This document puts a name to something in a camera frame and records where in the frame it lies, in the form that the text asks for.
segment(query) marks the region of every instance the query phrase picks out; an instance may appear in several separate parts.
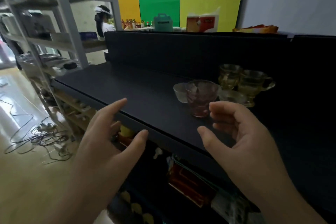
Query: teal container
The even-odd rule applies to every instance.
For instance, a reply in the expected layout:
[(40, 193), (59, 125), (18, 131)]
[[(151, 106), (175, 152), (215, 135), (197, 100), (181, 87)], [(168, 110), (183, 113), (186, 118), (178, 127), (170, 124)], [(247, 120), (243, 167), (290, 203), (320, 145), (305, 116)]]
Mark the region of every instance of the teal container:
[(154, 31), (173, 32), (173, 20), (166, 14), (158, 14), (153, 19)]

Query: amber glass mug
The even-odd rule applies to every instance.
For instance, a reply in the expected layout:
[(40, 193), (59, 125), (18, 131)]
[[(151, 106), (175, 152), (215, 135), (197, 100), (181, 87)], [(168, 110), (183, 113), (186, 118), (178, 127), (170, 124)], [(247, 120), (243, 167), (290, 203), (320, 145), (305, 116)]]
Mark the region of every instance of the amber glass mug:
[(238, 91), (247, 96), (247, 101), (244, 103), (246, 107), (253, 107), (255, 96), (261, 91), (269, 90), (274, 86), (273, 79), (263, 72), (244, 70), (240, 73)]
[(238, 65), (222, 64), (219, 66), (219, 85), (223, 90), (232, 90), (239, 81), (242, 68)]

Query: black hair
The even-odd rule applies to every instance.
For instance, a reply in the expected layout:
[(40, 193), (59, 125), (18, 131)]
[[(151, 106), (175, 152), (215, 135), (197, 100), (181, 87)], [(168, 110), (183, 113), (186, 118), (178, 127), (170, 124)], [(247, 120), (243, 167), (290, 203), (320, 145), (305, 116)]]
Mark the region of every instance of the black hair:
[[(105, 5), (99, 5), (98, 7), (100, 7), (104, 11), (110, 12), (110, 10)], [(107, 18), (110, 17), (109, 14), (104, 13), (104, 12), (96, 13), (94, 17), (94, 20), (96, 21), (97, 33), (100, 37), (104, 37), (104, 33), (102, 31), (102, 23), (103, 23), (104, 16), (106, 16)]]

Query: small frosted bowl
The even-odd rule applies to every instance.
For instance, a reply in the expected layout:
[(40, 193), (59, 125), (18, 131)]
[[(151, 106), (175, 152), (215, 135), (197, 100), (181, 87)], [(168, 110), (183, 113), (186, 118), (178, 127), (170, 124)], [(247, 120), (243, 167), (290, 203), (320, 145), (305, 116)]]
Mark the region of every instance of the small frosted bowl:
[(219, 90), (219, 100), (229, 101), (238, 104), (244, 104), (247, 101), (247, 96), (234, 90)]
[(173, 89), (175, 91), (175, 95), (181, 103), (187, 103), (187, 91), (186, 91), (186, 82), (181, 82), (178, 84), (175, 84)]

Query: gray metal shelf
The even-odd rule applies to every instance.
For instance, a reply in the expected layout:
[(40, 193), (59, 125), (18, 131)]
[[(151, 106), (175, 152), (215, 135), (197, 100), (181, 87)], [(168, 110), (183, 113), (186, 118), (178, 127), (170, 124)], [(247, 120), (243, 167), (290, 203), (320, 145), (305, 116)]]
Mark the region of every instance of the gray metal shelf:
[[(70, 58), (76, 58), (82, 69), (88, 67), (89, 63), (87, 61), (86, 53), (104, 50), (106, 49), (106, 43), (105, 41), (99, 40), (81, 41), (70, 4), (82, 1), (110, 2), (112, 7), (112, 13), (115, 19), (115, 28), (116, 30), (122, 30), (118, 0), (5, 0), (2, 1), (0, 5), (0, 12), (13, 14), (21, 33), (21, 35), (7, 34), (2, 25), (0, 25), (0, 30), (3, 36), (8, 40), (24, 43), (29, 46), (30, 52), (34, 57), (33, 63), (35, 65), (32, 66), (36, 66), (36, 71), (38, 71), (39, 73), (38, 78), (30, 77), (30, 82), (36, 90), (50, 117), (54, 120), (56, 124), (59, 124), (59, 121), (57, 119), (54, 119), (54, 115), (50, 112), (49, 106), (40, 95), (39, 87), (44, 88), (53, 95), (58, 105), (59, 111), (67, 121), (66, 127), (72, 132), (73, 136), (76, 136), (73, 126), (71, 126), (74, 121), (64, 112), (64, 109), (62, 107), (63, 100), (59, 97), (59, 94), (56, 94), (56, 91), (50, 84), (52, 79), (51, 76), (53, 76), (53, 73), (51, 73), (50, 70), (48, 70), (46, 66), (42, 63), (38, 48), (36, 46), (50, 47), (57, 50), (68, 51)], [(21, 15), (26, 12), (26, 10), (52, 10), (55, 15), (58, 27), (60, 28), (60, 31), (67, 32), (69, 34), (71, 42), (60, 43), (29, 36), (21, 20)], [(11, 41), (7, 42), (15, 53), (15, 48), (13, 48), (13, 44), (11, 44)]]

